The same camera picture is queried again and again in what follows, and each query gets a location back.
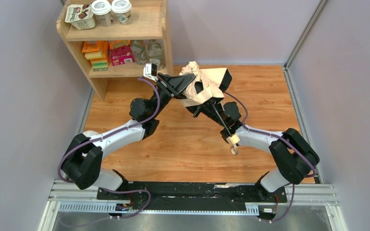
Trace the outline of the beige folding umbrella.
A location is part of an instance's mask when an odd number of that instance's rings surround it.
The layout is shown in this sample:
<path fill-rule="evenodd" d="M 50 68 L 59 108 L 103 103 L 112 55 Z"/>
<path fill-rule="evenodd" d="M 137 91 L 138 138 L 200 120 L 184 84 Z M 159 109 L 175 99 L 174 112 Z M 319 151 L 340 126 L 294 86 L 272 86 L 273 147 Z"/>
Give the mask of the beige folding umbrella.
<path fill-rule="evenodd" d="M 179 102 L 183 107 L 195 106 L 200 104 L 221 103 L 225 98 L 224 92 L 228 89 L 232 76 L 227 68 L 207 68 L 201 69 L 197 62 L 191 61 L 186 66 L 182 67 L 179 75 L 194 74 L 196 78 L 186 88 L 183 99 Z M 235 110 L 233 125 L 239 120 L 240 114 L 238 109 Z M 230 131 L 230 128 L 223 128 L 221 132 L 224 140 L 230 145 L 230 150 L 233 155 L 238 154 L 237 143 L 239 137 Z"/>

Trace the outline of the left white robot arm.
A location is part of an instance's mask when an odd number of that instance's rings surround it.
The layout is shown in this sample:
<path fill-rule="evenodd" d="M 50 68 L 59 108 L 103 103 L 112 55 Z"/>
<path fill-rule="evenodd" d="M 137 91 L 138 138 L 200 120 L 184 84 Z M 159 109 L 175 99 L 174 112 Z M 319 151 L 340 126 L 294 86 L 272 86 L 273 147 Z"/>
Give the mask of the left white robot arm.
<path fill-rule="evenodd" d="M 68 176 L 68 179 L 61 177 L 61 180 L 74 183 L 81 190 L 91 186 L 107 191 L 117 190 L 123 183 L 123 177 L 114 170 L 102 168 L 102 161 L 114 151 L 151 136 L 159 125 L 156 116 L 171 99 L 184 98 L 184 90 L 195 78 L 194 74 L 171 77 L 158 73 L 155 84 L 139 78 L 152 87 L 152 97 L 132 100 L 131 120 L 124 125 L 102 134 L 76 135 L 59 163 L 58 175 L 65 173 Z"/>

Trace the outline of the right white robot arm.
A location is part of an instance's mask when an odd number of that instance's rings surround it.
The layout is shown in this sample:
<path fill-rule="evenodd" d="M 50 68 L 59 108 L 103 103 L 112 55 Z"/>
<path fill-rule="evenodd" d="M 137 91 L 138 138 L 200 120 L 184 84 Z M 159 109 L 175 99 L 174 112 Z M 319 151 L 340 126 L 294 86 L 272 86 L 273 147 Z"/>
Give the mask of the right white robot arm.
<path fill-rule="evenodd" d="M 205 102 L 189 106 L 187 110 L 193 117 L 203 114 L 222 126 L 222 138 L 231 145 L 234 154 L 238 146 L 248 146 L 272 155 L 277 167 L 257 181 L 262 191 L 273 193 L 288 184 L 300 184 L 304 178 L 316 173 L 315 167 L 320 162 L 318 154 L 293 128 L 272 132 L 249 127 L 240 120 L 236 102 Z"/>

